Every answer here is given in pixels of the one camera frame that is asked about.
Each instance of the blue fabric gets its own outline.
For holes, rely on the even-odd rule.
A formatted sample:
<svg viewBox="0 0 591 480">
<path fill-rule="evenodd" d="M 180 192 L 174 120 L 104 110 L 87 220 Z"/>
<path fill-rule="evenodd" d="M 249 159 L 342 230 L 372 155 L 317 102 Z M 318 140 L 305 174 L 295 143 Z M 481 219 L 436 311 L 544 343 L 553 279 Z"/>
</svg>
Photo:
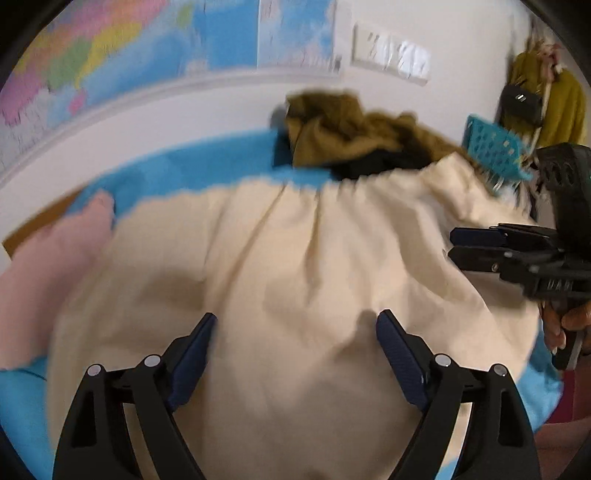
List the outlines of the blue fabric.
<svg viewBox="0 0 591 480">
<path fill-rule="evenodd" d="M 81 209 L 103 189 L 114 196 L 116 218 L 120 219 L 146 197 L 199 191 L 258 176 L 314 188 L 331 181 L 325 170 L 292 169 L 289 147 L 278 138 L 277 131 L 259 131 L 149 155 L 97 179 L 70 211 Z M 47 440 L 45 382 L 34 375 L 46 376 L 45 361 L 22 371 L 0 372 L 0 421 L 31 472 L 38 480 L 50 480 L 53 453 Z M 543 340 L 538 339 L 517 387 L 537 430 L 554 411 L 561 393 Z M 452 472 L 453 466 L 447 466 L 437 480 L 451 478 Z"/>
</svg>

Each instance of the pile of laundry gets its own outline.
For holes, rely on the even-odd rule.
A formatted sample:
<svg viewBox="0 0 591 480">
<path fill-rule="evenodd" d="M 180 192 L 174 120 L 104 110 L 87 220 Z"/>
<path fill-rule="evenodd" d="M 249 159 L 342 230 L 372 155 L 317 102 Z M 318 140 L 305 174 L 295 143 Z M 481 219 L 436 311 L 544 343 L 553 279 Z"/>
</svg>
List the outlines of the pile of laundry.
<svg viewBox="0 0 591 480">
<path fill-rule="evenodd" d="M 352 93 L 305 92 L 287 103 L 294 167 L 329 168 L 339 179 L 356 180 L 395 168 L 419 170 L 452 153 L 473 163 L 413 113 L 364 113 Z"/>
</svg>

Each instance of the yellow sweater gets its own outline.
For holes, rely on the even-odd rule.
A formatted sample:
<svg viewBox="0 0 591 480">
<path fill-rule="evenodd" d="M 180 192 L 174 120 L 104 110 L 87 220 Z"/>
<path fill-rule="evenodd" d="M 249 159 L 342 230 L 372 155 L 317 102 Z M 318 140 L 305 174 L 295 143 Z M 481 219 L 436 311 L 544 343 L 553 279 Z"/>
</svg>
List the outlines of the yellow sweater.
<svg viewBox="0 0 591 480">
<path fill-rule="evenodd" d="M 530 92 L 543 95 L 540 77 L 541 60 L 535 52 L 520 54 L 513 64 L 510 83 L 521 83 Z M 552 84 L 548 110 L 537 148 L 564 142 L 584 144 L 586 141 L 586 98 L 579 82 L 568 70 L 563 70 Z M 512 115 L 503 116 L 503 126 L 520 135 L 532 138 L 535 128 L 527 121 Z"/>
</svg>

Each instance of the world map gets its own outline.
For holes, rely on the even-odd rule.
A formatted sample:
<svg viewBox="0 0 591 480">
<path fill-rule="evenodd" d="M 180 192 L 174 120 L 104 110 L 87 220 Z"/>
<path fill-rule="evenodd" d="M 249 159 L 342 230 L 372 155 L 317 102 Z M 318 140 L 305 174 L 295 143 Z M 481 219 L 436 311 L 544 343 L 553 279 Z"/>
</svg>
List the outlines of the world map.
<svg viewBox="0 0 591 480">
<path fill-rule="evenodd" d="M 181 77 L 231 69 L 329 72 L 336 0 L 74 0 L 0 91 L 0 178 L 88 109 Z"/>
</svg>

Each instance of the beige cloth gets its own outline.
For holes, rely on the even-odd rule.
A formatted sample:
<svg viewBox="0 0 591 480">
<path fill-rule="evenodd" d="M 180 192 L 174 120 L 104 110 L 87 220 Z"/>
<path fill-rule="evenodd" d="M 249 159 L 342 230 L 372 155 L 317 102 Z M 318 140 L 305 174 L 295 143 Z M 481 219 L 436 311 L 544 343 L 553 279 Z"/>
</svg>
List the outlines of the beige cloth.
<svg viewBox="0 0 591 480">
<path fill-rule="evenodd" d="M 48 377 L 56 444 L 86 368 L 136 365 L 219 324 L 209 364 L 175 414 L 209 480 L 386 479 L 420 419 L 375 337 L 391 309 L 434 352 L 518 378 L 535 303 L 446 257 L 457 225 L 525 219 L 490 197 L 458 155 L 318 192 L 264 181 L 140 205 L 62 314 Z M 446 460 L 459 454 L 462 408 Z M 131 436 L 146 479 L 153 467 Z"/>
</svg>

